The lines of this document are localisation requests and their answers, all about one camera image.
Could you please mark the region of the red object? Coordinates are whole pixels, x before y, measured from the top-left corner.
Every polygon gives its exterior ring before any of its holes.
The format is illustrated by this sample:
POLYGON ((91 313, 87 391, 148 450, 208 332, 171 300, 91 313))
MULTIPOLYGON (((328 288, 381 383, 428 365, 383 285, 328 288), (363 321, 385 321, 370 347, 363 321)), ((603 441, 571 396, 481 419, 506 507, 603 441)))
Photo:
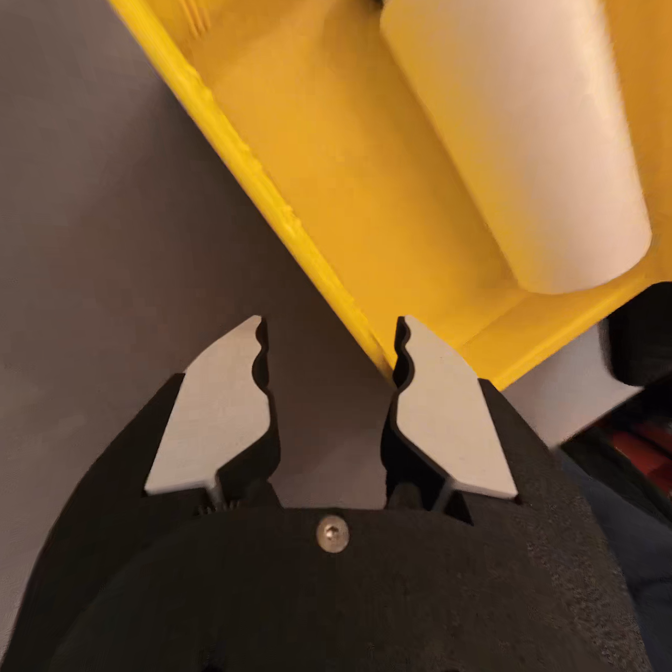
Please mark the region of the red object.
POLYGON ((671 498, 671 420, 611 421, 615 448, 671 498))

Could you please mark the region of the yellow plastic bin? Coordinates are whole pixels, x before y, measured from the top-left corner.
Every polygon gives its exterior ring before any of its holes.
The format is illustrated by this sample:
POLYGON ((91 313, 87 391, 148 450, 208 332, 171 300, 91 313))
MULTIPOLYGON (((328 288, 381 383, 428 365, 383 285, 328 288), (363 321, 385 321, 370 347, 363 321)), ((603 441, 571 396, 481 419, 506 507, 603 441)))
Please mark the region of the yellow plastic bin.
POLYGON ((522 290, 392 60, 375 1, 111 1, 383 376, 413 315, 499 390, 671 279, 671 2, 606 1, 653 229, 633 270, 522 290))

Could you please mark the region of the white plastic bottle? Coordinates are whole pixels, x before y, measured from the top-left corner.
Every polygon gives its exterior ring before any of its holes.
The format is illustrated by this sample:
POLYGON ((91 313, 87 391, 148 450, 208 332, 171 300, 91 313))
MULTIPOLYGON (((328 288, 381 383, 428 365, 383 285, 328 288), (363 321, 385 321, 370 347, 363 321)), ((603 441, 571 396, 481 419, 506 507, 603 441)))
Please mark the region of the white plastic bottle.
POLYGON ((384 1, 380 28, 522 288, 593 289, 646 255, 599 1, 384 1))

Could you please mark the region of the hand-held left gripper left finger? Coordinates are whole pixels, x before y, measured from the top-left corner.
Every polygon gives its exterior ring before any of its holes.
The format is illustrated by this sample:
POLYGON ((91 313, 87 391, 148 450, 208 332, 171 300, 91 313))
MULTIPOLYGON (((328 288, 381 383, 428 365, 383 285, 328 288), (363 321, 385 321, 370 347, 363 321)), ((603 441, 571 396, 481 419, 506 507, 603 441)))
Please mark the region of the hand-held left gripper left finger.
POLYGON ((253 315, 215 340, 184 370, 144 490, 156 496, 206 491, 214 507, 243 498, 258 476, 242 471, 244 454, 272 438, 267 325, 253 315))

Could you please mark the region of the black round mat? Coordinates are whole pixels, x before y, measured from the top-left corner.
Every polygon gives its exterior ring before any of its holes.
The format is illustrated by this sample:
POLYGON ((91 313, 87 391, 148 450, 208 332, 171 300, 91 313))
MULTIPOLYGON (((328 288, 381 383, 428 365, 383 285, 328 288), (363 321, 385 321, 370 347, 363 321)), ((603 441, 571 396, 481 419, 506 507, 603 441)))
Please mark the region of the black round mat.
POLYGON ((608 319, 610 368, 623 384, 647 387, 671 377, 671 282, 655 283, 608 319))

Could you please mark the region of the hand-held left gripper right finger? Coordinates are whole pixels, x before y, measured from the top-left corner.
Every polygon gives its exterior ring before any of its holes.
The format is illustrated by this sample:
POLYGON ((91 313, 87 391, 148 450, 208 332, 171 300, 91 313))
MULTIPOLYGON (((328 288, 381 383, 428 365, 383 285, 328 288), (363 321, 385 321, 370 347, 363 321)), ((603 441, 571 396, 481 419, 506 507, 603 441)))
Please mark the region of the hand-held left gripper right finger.
POLYGON ((456 493, 515 501, 518 490, 481 380, 419 319, 397 320, 395 390, 380 456, 387 504, 413 489, 419 507, 445 511, 456 493))

